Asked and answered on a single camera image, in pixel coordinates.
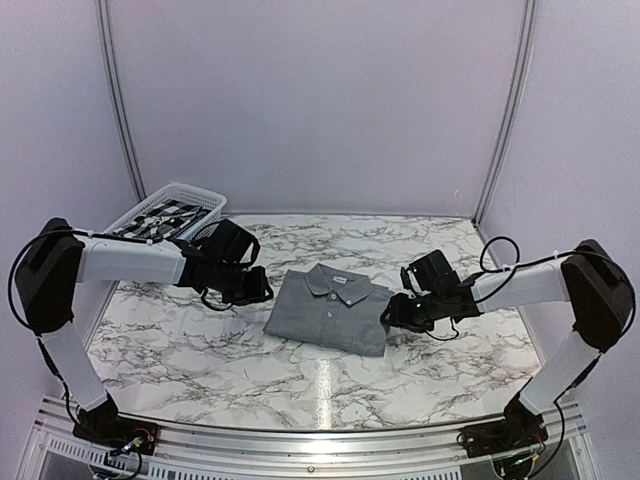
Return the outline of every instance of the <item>gray shirt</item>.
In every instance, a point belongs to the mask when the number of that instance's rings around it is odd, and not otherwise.
[[[365,275],[317,264],[309,272],[289,270],[265,333],[381,357],[389,328],[380,315],[392,292]]]

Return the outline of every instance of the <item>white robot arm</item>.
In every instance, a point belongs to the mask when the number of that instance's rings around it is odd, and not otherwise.
[[[430,293],[418,293],[409,273],[422,291]],[[547,440],[542,412],[586,378],[600,356],[628,331],[636,309],[629,278],[595,240],[505,271],[479,272],[463,281],[436,250],[403,268],[401,278],[415,296],[394,295],[381,321],[414,332],[432,331],[439,319],[460,322],[521,305],[557,301],[573,307],[575,323],[568,337],[509,402],[505,419],[462,429],[460,444],[469,457]]]
[[[26,326],[38,337],[49,368],[82,409],[74,435],[112,446],[119,446],[136,429],[155,432],[157,426],[118,415],[72,324],[77,282],[130,280],[192,287],[208,306],[208,289],[221,292],[222,302],[229,305],[273,298],[264,268],[249,268],[260,248],[257,239],[229,220],[193,243],[154,243],[71,230],[66,221],[52,219],[31,243],[11,272]],[[250,247],[251,260],[242,263]],[[143,453],[152,453],[153,446],[147,442]]]

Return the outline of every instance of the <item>checkered cloth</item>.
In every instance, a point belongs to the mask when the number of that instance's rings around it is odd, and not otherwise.
[[[113,232],[124,238],[167,239],[174,238],[204,218],[211,210],[199,205],[189,205],[178,200],[168,200],[130,223]]]

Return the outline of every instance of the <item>marble surface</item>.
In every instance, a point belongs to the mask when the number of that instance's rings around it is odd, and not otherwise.
[[[260,240],[277,291],[287,269],[321,261],[401,290],[399,269],[436,248],[460,276],[482,243],[469,221],[370,216],[239,216]],[[248,428],[402,427],[501,411],[539,368],[515,311],[459,324],[437,342],[391,329],[383,358],[265,335],[273,301],[226,312],[195,292],[122,283],[89,354],[120,409],[163,419]],[[449,335],[449,322],[434,334]]]

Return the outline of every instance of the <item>white basket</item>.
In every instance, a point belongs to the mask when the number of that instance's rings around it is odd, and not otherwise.
[[[130,224],[136,217],[144,215],[149,210],[162,203],[166,203],[167,200],[178,200],[180,202],[188,203],[189,205],[199,205],[211,210],[205,217],[176,237],[181,240],[191,240],[203,226],[220,220],[222,207],[227,204],[227,197],[220,195],[219,193],[210,192],[209,190],[192,187],[191,185],[185,185],[183,183],[170,183],[169,185],[162,187],[153,195],[148,196],[114,223],[109,225],[109,228],[107,228],[104,233],[111,233],[117,228]],[[202,233],[209,234],[209,230],[214,230],[214,228],[206,228]]]

